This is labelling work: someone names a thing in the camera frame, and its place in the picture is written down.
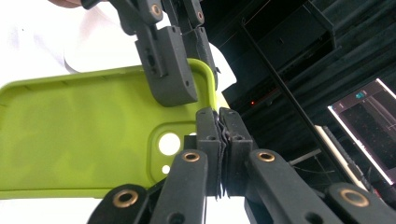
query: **metal rod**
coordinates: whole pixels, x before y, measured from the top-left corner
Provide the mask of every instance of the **metal rod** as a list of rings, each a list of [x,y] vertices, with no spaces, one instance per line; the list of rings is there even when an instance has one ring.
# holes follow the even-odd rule
[[[295,165],[295,164],[297,164],[297,163],[299,163],[299,162],[308,160],[309,158],[318,155],[320,152],[321,152],[320,149],[313,150],[313,151],[308,152],[308,153],[306,153],[305,155],[303,155],[303,156],[301,156],[301,157],[299,157],[299,158],[297,158],[297,159],[295,159],[295,160],[289,161],[289,164],[290,164],[291,166],[293,166],[293,165]]]
[[[277,87],[281,90],[281,92],[286,96],[289,103],[292,105],[294,111],[297,113],[298,117],[302,120],[303,124],[306,128],[311,132],[312,136],[314,137],[315,142],[318,146],[322,149],[323,154],[327,157],[332,165],[341,173],[343,179],[349,183],[351,183],[350,178],[344,173],[341,164],[337,161],[335,157],[332,156],[332,153],[323,139],[320,137],[319,133],[315,129],[314,124],[312,123],[311,119],[305,114],[304,110],[301,108],[300,104],[294,98],[293,94],[290,92],[289,88],[283,82],[282,78],[279,76],[275,68],[271,65],[268,61],[267,57],[264,55],[260,47],[257,45],[256,41],[248,32],[247,28],[245,27],[244,23],[240,23],[239,30],[241,33],[246,37],[247,42],[253,47],[256,53],[260,56],[262,62],[268,67],[270,70],[270,77],[273,79]]]

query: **cable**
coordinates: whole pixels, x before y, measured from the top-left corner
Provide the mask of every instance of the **cable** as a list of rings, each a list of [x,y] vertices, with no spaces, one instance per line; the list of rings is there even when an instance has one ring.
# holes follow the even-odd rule
[[[257,14],[259,14],[270,2],[271,2],[271,0],[269,0],[268,2],[266,2],[256,13],[254,13],[254,15],[253,15],[252,17],[250,17],[250,19],[248,19],[247,22],[244,22],[244,24],[247,25],[251,20],[253,20],[253,19],[257,16]],[[222,43],[222,44],[219,46],[219,49],[220,49],[223,45],[225,45],[231,38],[233,38],[236,34],[238,34],[238,32],[233,33],[224,43]]]
[[[315,160],[318,162],[320,168],[322,169],[323,172],[325,172],[326,177],[329,179],[330,183],[332,184],[332,179],[329,176],[329,173],[326,173],[326,171],[324,170],[324,167],[322,166],[322,164],[320,163],[319,159],[317,156],[314,156]]]
[[[293,167],[294,169],[297,169],[297,170],[301,170],[301,171],[308,172],[308,173],[313,173],[313,174],[318,174],[318,175],[326,175],[326,174],[334,173],[334,172],[335,172],[334,170],[332,170],[332,171],[323,171],[323,172],[319,172],[319,171],[305,170],[305,169],[300,168],[300,167],[297,167],[297,166],[292,166],[292,167]]]

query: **lime green phone case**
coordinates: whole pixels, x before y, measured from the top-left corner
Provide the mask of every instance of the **lime green phone case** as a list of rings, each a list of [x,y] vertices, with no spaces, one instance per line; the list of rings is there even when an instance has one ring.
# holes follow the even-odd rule
[[[199,101],[163,107],[142,66],[17,81],[0,90],[0,198],[104,197],[118,185],[149,188],[174,155],[166,133],[195,132],[195,113],[215,108],[210,68],[189,60]]]

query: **screw hole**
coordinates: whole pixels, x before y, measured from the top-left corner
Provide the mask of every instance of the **screw hole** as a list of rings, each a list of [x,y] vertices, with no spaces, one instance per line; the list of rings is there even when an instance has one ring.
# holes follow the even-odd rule
[[[198,12],[198,18],[201,21],[204,18],[204,14],[202,14],[202,12]]]
[[[157,4],[151,6],[151,11],[152,13],[154,13],[154,15],[161,16],[161,11],[160,8],[157,6]]]
[[[355,206],[366,207],[369,205],[369,200],[364,195],[353,189],[342,189],[340,194],[345,201]]]
[[[322,224],[323,219],[316,213],[307,213],[305,219],[311,224]]]
[[[184,154],[184,156],[183,156],[183,159],[185,161],[198,161],[199,158],[200,158],[199,155],[194,152],[188,152],[188,153]]]
[[[114,195],[113,204],[118,208],[126,208],[136,203],[138,194],[131,189],[123,189]]]
[[[275,160],[275,156],[268,152],[259,152],[257,155],[261,161],[274,161]]]
[[[169,224],[183,224],[184,221],[185,221],[185,218],[184,218],[183,214],[181,214],[181,213],[174,213],[168,219]]]

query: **screen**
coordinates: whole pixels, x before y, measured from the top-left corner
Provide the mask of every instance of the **screen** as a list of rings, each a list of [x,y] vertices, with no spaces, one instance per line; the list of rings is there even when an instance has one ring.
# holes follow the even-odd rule
[[[396,182],[396,97],[380,80],[329,106],[378,172]]]

